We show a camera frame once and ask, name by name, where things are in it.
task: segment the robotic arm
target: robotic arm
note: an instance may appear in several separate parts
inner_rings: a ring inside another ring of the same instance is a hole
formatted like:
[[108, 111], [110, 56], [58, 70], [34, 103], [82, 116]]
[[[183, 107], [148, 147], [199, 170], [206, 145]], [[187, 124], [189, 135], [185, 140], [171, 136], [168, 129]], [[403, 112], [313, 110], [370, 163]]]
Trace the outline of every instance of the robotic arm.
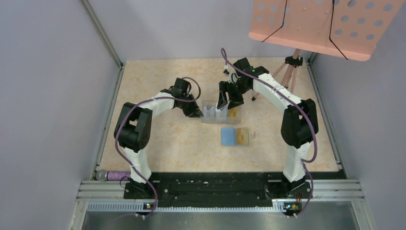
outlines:
[[283, 99], [276, 91], [281, 92], [283, 95], [291, 99], [294, 103], [298, 104], [310, 118], [315, 133], [318, 132], [316, 104], [312, 99], [302, 100], [301, 98], [290, 93], [285, 87], [280, 85], [264, 67], [253, 68], [247, 58], [243, 58], [234, 63], [234, 66], [243, 70], [246, 73], [254, 75], [259, 79], [269, 83], [274, 89], [264, 85], [263, 83], [253, 80], [236, 72], [234, 69], [224, 73], [228, 75], [228, 81], [221, 81], [219, 83], [220, 94], [217, 108], [222, 108], [228, 104], [228, 109], [240, 106], [244, 103], [242, 94], [248, 90], [255, 90], [267, 98], [272, 104], [283, 113], [283, 122], [281, 134], [283, 140], [288, 145], [287, 161], [283, 170], [283, 175], [290, 183], [302, 183], [305, 177], [305, 171], [301, 159], [306, 158], [307, 151], [310, 143], [313, 141], [309, 125], [304, 118], [300, 118], [299, 111], [292, 106], [289, 102]]
[[[177, 78], [175, 85], [169, 89], [161, 90], [154, 98], [167, 97], [167, 99], [152, 100], [151, 102], [144, 103], [137, 107], [129, 116], [122, 128], [118, 143], [123, 147], [127, 158], [133, 163], [134, 167], [143, 175], [146, 179], [151, 176], [151, 170], [149, 169], [145, 146], [149, 142], [151, 133], [152, 119], [159, 114], [178, 107], [183, 110], [183, 113], [187, 117], [200, 117], [203, 113], [200, 111], [196, 102], [181, 102], [176, 101], [175, 98], [184, 100], [193, 100], [194, 97], [190, 92], [191, 85], [184, 79]], [[125, 116], [134, 106], [132, 103], [125, 103], [121, 109], [121, 113], [114, 130], [114, 137], [117, 136], [117, 131], [120, 124], [123, 122]], [[137, 121], [137, 125], [130, 124], [130, 121]], [[143, 180], [138, 174], [131, 168], [131, 179], [141, 187], [145, 187], [146, 181]]]

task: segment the pink panel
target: pink panel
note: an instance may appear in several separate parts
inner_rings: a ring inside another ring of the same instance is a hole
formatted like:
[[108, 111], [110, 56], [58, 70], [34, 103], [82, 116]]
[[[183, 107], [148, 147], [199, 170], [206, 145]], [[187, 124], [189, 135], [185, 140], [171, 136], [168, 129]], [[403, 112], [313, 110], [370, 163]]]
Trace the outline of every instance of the pink panel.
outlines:
[[[336, 0], [331, 39], [366, 61], [404, 0]], [[249, 37], [262, 41], [282, 25], [286, 0], [254, 0]], [[329, 41], [332, 0], [287, 0], [285, 25], [266, 42], [343, 57]]]

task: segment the white wall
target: white wall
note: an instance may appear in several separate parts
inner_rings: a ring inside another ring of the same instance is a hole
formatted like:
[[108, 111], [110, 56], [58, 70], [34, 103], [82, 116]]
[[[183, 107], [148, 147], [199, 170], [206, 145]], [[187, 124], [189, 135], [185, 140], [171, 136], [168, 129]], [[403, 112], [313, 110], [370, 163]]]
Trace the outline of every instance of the white wall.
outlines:
[[[253, 0], [90, 0], [121, 60], [287, 57], [248, 37]], [[310, 52], [302, 52], [309, 57]]]
[[406, 4], [366, 62], [320, 55], [317, 79], [346, 172], [359, 178], [378, 229], [405, 229]]
[[9, 0], [0, 73], [0, 229], [66, 229], [118, 68], [78, 0]]

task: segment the beige table surface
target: beige table surface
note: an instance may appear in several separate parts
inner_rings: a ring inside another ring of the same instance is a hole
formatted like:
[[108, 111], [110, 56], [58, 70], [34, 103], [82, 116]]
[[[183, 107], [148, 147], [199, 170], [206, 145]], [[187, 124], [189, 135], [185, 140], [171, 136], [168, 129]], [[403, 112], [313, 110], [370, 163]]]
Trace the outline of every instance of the beige table surface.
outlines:
[[[284, 61], [280, 57], [251, 57], [254, 67], [264, 66], [273, 73]], [[129, 171], [128, 164], [114, 148], [113, 131], [124, 103], [137, 103], [168, 89], [177, 77], [192, 77], [202, 88], [202, 101], [218, 100], [218, 83], [226, 81], [222, 73], [221, 58], [129, 60], [114, 107], [106, 144], [99, 169]], [[284, 70], [276, 77], [283, 78]], [[192, 83], [192, 93], [197, 87]], [[294, 94], [317, 101], [306, 66], [298, 69]], [[280, 133], [282, 114], [264, 97], [251, 101], [253, 92], [244, 94], [242, 121], [236, 127], [248, 127], [251, 134], [249, 147], [222, 147], [218, 130], [222, 124], [205, 124], [199, 118], [188, 118], [179, 108], [166, 111], [152, 121], [151, 138], [146, 147], [148, 164], [153, 172], [275, 172], [282, 171], [286, 161], [286, 144]], [[319, 133], [318, 156], [308, 164], [311, 171], [338, 170], [327, 136], [323, 117], [317, 104]], [[308, 158], [313, 155], [310, 147]]]

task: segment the round hole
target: round hole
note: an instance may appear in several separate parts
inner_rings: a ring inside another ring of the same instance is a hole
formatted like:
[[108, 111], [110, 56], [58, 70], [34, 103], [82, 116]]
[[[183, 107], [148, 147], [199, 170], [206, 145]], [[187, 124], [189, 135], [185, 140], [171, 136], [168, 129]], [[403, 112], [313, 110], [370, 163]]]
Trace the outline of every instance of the round hole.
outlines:
[[346, 16], [346, 15], [344, 15], [344, 16], [341, 17], [341, 21], [342, 21], [342, 22], [347, 22], [348, 19], [350, 19], [350, 17], [348, 17], [348, 16]]
[[356, 0], [351, 0], [348, 2], [347, 6], [348, 7], [354, 7], [355, 5], [357, 5], [357, 1]]
[[355, 31], [354, 31], [354, 32], [351, 32], [350, 36], [351, 36], [351, 37], [357, 37], [357, 36], [358, 36], [358, 32], [355, 32]]
[[383, 7], [383, 11], [391, 11], [392, 10], [392, 8], [393, 8], [393, 5], [392, 4], [386, 4], [384, 7]]
[[375, 37], [375, 36], [374, 36], [373, 34], [369, 34], [369, 35], [367, 35], [365, 38], [366, 38], [367, 40], [372, 40], [374, 37]]
[[377, 20], [373, 25], [376, 26], [376, 27], [379, 27], [379, 26], [381, 26], [382, 24], [383, 24], [383, 21], [382, 21], [382, 20]]
[[360, 24], [360, 25], [361, 25], [361, 24], [364, 24], [365, 21], [366, 21], [365, 18], [359, 18], [359, 19], [357, 20], [358, 24]]
[[341, 34], [342, 34], [342, 30], [341, 30], [341, 29], [338, 29], [338, 30], [335, 31], [335, 33], [336, 33], [337, 35], [341, 35]]
[[366, 8], [367, 10], [370, 10], [370, 9], [372, 9], [374, 6], [375, 6], [375, 3], [373, 3], [373, 2], [368, 2], [368, 3], [365, 5], [365, 8]]

